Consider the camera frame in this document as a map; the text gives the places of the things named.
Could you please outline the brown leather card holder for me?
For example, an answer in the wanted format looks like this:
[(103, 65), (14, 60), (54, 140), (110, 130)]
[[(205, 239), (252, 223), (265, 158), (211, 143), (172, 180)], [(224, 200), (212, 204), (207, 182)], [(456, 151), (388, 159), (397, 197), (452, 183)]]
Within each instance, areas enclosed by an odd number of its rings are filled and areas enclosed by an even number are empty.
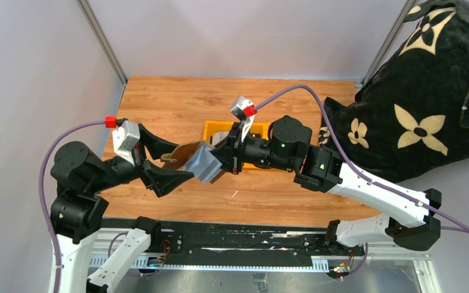
[(184, 163), (192, 156), (193, 152), (198, 149), (199, 144), (202, 142), (205, 141), (202, 140), (179, 145), (173, 150), (171, 154), (163, 154), (162, 158), (160, 158), (160, 161), (162, 162), (162, 168), (185, 171), (183, 167)]

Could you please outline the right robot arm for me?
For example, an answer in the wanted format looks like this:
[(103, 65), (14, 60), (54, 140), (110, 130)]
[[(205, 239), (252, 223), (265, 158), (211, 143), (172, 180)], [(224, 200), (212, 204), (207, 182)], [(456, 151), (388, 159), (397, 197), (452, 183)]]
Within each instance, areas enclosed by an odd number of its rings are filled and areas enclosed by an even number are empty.
[(271, 124), (267, 139), (242, 133), (234, 123), (226, 138), (212, 150), (225, 173), (238, 174), (248, 163), (294, 173), (300, 187), (357, 200), (379, 215), (354, 221), (333, 220), (325, 244), (330, 248), (393, 242), (414, 251), (430, 249), (441, 236), (441, 223), (434, 217), (442, 195), (405, 189), (363, 170), (353, 170), (342, 155), (312, 145), (312, 131), (299, 120), (284, 116)]

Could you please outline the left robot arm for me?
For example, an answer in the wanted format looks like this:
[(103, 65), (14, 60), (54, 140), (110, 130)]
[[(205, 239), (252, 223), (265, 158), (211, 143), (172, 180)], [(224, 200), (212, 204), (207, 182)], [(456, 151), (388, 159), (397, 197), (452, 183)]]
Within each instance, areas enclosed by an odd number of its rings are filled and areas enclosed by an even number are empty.
[(102, 191), (139, 179), (162, 197), (193, 177), (191, 172), (154, 165), (155, 159), (176, 145), (156, 137), (142, 124), (115, 117), (107, 117), (101, 124), (113, 130), (115, 157), (104, 161), (86, 144), (62, 144), (61, 138), (46, 154), (54, 160), (50, 174), (57, 183), (52, 205), (42, 204), (53, 245), (51, 292), (114, 292), (143, 252), (170, 252), (171, 244), (161, 231), (161, 223), (138, 217), (106, 262), (88, 274), (109, 204), (100, 196)]

